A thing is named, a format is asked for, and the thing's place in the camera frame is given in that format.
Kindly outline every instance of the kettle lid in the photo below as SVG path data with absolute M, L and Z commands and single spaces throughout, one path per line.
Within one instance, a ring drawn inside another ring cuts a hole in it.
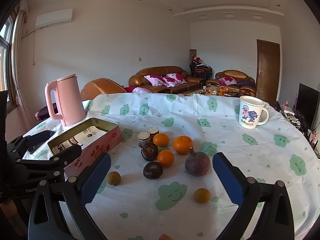
M 57 79 L 57 82 L 62 81 L 62 80 L 65 80 L 65 79 L 70 78 L 70 77 L 75 77 L 75 76 L 76 76 L 76 74 L 68 75 L 68 76 L 65 76 L 65 77 L 63 77 L 63 78 Z

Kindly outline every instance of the cartoon character on mug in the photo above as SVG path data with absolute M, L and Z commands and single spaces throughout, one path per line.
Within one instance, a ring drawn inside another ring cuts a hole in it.
M 249 111 L 249 106 L 247 105 L 243 105 L 242 110 L 242 118 L 245 120 L 249 118 L 248 122 L 254 122 L 254 120 L 256 120 L 256 118 L 258 117 L 257 112 Z

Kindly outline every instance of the television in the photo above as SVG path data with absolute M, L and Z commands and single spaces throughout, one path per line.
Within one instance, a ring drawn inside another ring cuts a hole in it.
M 296 109 L 294 112 L 298 117 L 303 119 L 305 125 L 310 130 L 314 130 L 316 128 L 319 101 L 319 91 L 300 83 Z

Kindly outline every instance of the window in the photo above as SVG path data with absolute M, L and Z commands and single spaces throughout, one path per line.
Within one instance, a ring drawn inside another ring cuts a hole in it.
M 13 32 L 13 20 L 10 16 L 5 24 L 0 27 L 0 91 L 8 90 L 7 109 L 13 109 L 15 97 L 10 93 L 11 76 L 11 59 L 10 50 Z

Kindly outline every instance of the tablecloth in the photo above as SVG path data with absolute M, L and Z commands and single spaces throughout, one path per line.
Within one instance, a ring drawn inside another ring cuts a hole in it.
M 223 152 L 247 177 L 271 184 L 284 181 L 293 211 L 295 238 L 302 239 L 319 216 L 318 159 L 302 134 L 268 104 L 268 122 L 253 130 L 239 125 L 239 105 L 239 98 L 148 93 L 101 94 L 87 102 L 86 119 L 118 122 L 124 137 L 109 151 L 110 171 L 121 174 L 120 185 L 111 186 L 104 180 L 92 203 L 86 205 L 105 236 L 110 240 L 156 240 L 161 234 L 168 234 L 175 240 L 194 240 L 215 239 L 221 233 L 237 205 L 231 203 L 212 168 L 204 177 L 185 172 L 187 156 L 176 154 L 172 142 L 177 136 L 187 135 L 193 139 L 196 151 L 201 150 L 210 158 Z M 26 135 L 48 129 L 56 131 L 55 137 L 71 127 L 49 118 Z M 147 162 L 137 143 L 137 134 L 149 127 L 166 133 L 170 142 L 165 148 L 175 153 L 172 166 L 164 168 L 163 175 L 156 180 L 143 176 Z M 50 157 L 44 143 L 24 159 Z M 194 201 L 198 188 L 210 191 L 209 202 Z M 180 194 L 173 205 L 171 200 Z M 159 200 L 165 210 L 157 208 Z M 244 239 L 251 235 L 262 205 L 258 204 Z M 73 234 L 80 239 L 68 209 L 63 203 L 61 206 Z

